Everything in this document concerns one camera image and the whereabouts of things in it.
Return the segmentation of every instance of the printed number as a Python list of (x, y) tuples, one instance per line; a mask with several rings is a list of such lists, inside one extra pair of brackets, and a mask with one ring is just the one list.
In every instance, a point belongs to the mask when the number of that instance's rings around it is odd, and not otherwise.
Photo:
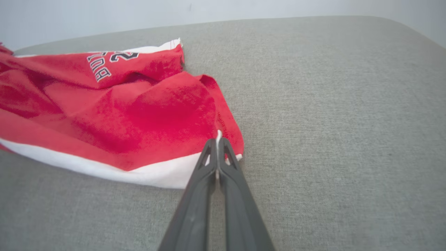
[(110, 62), (117, 62), (119, 59), (131, 60), (137, 58), (139, 53), (136, 52), (115, 52), (110, 57)]

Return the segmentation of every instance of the white wall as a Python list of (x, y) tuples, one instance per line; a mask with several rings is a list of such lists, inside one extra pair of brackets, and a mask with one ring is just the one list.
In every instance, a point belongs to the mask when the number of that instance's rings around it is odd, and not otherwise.
[(0, 0), (0, 41), (16, 50), (157, 26), (327, 15), (385, 17), (446, 48), (446, 0)]

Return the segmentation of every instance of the red cloth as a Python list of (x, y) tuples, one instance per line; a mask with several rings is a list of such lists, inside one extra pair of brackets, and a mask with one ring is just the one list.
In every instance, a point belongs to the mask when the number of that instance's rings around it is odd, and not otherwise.
[(182, 71), (182, 62), (181, 45), (154, 53), (0, 53), (0, 143), (19, 154), (7, 143), (131, 171), (199, 153), (221, 130), (242, 154), (216, 81)]

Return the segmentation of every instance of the white trim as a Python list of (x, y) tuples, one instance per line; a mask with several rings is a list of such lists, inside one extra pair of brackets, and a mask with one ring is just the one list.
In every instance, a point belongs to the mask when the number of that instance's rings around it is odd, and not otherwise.
[(181, 44), (180, 38), (172, 40), (167, 43), (164, 43), (162, 46), (158, 46), (158, 47), (157, 46), (144, 46), (144, 47), (138, 47), (138, 48), (124, 50), (123, 52), (153, 53), (153, 52), (158, 52), (158, 51), (163, 51), (163, 50), (173, 50), (178, 45), (181, 45), (181, 47), (183, 47), (183, 45)]
[[(163, 51), (163, 50), (173, 50), (178, 45), (181, 45), (181, 47), (183, 47), (183, 44), (181, 43), (180, 38), (174, 39), (170, 42), (166, 42), (161, 46), (144, 46), (144, 47), (138, 47), (138, 48), (133, 48), (133, 49), (128, 49), (128, 50), (120, 50), (120, 51), (137, 52), (137, 53), (154, 53), (154, 52), (159, 52), (159, 51)], [(81, 53), (98, 53), (98, 52), (103, 52), (103, 51), (89, 51), (89, 52), (81, 52)], [(65, 53), (65, 54), (59, 54), (59, 55), (69, 55), (69, 54), (79, 54), (79, 53)], [(40, 55), (35, 55), (35, 54), (34, 55), (17, 55), (14, 57), (29, 58), (29, 57), (35, 57), (35, 56), (40, 56)]]
[(98, 161), (66, 154), (40, 146), (11, 142), (0, 138), (0, 143), (9, 150), (48, 165), (115, 180), (161, 188), (185, 188), (201, 152), (143, 166), (129, 172)]

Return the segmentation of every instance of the gray upholstery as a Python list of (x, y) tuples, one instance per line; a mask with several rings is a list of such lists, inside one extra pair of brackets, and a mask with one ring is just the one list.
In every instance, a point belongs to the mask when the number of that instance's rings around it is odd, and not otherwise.
[[(219, 83), (277, 250), (446, 250), (446, 50), (375, 17), (226, 21), (32, 46), (123, 50), (181, 37)], [(182, 191), (0, 151), (0, 250), (156, 250)], [(216, 193), (211, 250), (224, 249)]]

